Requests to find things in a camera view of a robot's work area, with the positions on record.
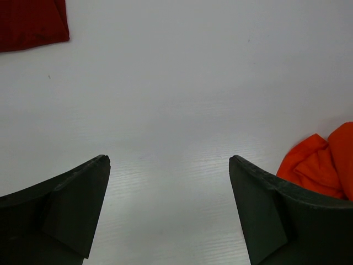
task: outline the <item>orange-red fabric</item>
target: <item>orange-red fabric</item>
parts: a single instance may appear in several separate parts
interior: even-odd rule
[[[353,200],[353,123],[336,129],[326,141],[318,134],[296,145],[277,176],[314,192]]]
[[[65,0],[0,0],[0,52],[68,40]]]

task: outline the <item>cloth fold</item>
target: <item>cloth fold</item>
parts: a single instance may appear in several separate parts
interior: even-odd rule
[[[0,52],[69,41],[65,0],[0,0]]]
[[[314,192],[353,200],[353,123],[336,129],[328,140],[314,134],[284,158],[277,176]]]

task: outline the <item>tabletop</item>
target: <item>tabletop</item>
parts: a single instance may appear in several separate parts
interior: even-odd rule
[[[66,2],[70,42],[0,54],[0,195],[102,153],[85,265],[250,264],[228,159],[353,120],[353,2]]]

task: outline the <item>red cloth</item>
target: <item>red cloth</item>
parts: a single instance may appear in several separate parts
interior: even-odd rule
[[[0,0],[0,52],[69,41],[65,0]]]
[[[320,194],[353,200],[353,123],[343,124],[327,141],[314,134],[300,142],[277,175]]]

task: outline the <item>folded red cloth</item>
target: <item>folded red cloth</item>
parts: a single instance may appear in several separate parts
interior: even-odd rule
[[[343,124],[327,141],[314,134],[300,142],[277,175],[320,194],[353,200],[353,123]]]
[[[65,0],[0,0],[0,52],[68,40]]]

